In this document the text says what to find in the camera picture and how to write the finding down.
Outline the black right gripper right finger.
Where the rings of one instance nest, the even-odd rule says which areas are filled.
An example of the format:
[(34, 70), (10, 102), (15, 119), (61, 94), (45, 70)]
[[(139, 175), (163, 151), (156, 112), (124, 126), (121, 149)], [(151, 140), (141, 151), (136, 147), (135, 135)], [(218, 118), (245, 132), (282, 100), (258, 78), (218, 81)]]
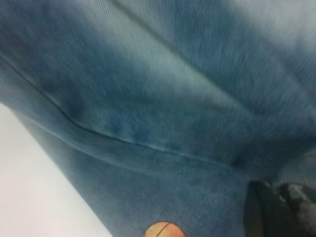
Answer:
[(311, 237), (316, 236), (316, 189), (315, 187), (286, 183), (277, 188), (300, 228)]

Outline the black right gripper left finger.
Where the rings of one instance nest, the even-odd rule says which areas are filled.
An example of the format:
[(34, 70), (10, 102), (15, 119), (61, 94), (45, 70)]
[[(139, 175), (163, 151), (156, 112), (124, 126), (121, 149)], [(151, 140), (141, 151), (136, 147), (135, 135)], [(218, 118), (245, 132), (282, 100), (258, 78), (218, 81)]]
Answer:
[(290, 237), (292, 212), (267, 183), (251, 181), (247, 187), (243, 225), (247, 237)]

